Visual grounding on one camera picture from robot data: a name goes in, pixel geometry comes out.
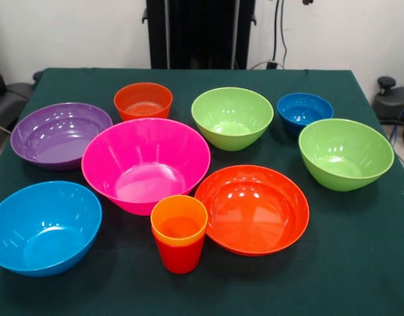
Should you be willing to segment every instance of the small blue bowl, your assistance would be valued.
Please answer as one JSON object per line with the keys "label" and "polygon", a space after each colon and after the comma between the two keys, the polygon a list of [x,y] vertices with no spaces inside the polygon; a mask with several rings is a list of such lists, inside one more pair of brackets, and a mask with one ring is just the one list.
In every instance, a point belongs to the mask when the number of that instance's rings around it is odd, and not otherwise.
{"label": "small blue bowl", "polygon": [[317,95],[292,93],[278,101],[278,113],[284,121],[285,129],[298,136],[310,123],[332,118],[333,107]]}
{"label": "small blue bowl", "polygon": [[79,184],[21,189],[0,203],[0,266],[29,277],[62,273],[88,252],[101,220],[98,198]]}

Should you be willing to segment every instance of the pink bowl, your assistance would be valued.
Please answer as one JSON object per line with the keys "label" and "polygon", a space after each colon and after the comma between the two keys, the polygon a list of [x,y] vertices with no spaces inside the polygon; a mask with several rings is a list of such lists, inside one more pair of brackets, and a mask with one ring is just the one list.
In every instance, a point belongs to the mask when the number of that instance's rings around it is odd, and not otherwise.
{"label": "pink bowl", "polygon": [[93,189],[125,211],[150,215],[161,199],[188,194],[209,164],[208,144],[192,128],[138,118],[98,134],[84,150],[82,172]]}

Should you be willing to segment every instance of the table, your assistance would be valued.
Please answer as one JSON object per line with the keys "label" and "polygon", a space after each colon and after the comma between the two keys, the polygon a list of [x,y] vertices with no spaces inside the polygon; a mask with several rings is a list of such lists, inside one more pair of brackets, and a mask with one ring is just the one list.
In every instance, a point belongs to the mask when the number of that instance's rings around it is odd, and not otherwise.
{"label": "table", "polygon": [[[120,121],[115,92],[133,82],[158,82],[174,95],[171,119],[196,128],[192,101],[220,86],[252,89],[275,109],[272,125],[238,152],[212,149],[209,174],[255,164],[287,175],[310,204],[305,234],[265,257],[241,257],[206,240],[188,275],[162,266],[148,217],[120,210],[100,196],[103,223],[89,254],[72,270],[27,278],[0,268],[0,315],[404,315],[404,170],[394,166],[354,192],[319,185],[303,165],[297,141],[283,130],[278,99],[292,92],[321,95],[335,117],[382,132],[353,74],[316,70],[47,69],[23,116],[62,101],[105,109]],[[0,158],[0,201],[47,180],[87,185],[80,171],[49,172],[25,163],[7,146]]]}

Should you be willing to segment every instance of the orange cup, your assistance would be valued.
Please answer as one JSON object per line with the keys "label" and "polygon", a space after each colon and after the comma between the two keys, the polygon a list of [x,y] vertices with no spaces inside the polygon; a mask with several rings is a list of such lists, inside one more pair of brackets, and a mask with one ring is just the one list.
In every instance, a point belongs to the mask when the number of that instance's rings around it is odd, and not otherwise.
{"label": "orange cup", "polygon": [[150,222],[165,268],[177,274],[196,268],[208,224],[204,205],[190,196],[169,196],[156,204]]}
{"label": "orange cup", "polygon": [[114,96],[114,106],[122,120],[144,117],[166,119],[172,102],[171,91],[160,84],[151,82],[139,82],[125,86]]}

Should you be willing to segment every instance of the lime green bowl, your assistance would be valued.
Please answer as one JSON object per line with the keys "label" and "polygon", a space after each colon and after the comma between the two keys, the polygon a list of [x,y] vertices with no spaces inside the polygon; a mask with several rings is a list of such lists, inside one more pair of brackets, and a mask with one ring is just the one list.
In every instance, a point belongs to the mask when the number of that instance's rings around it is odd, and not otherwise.
{"label": "lime green bowl", "polygon": [[353,120],[329,118],[314,122],[301,132],[299,146],[310,174],[335,191],[362,188],[393,164],[388,140]]}
{"label": "lime green bowl", "polygon": [[236,151],[251,145],[264,133],[274,117],[274,108],[259,93],[226,87],[199,95],[191,114],[210,143]]}

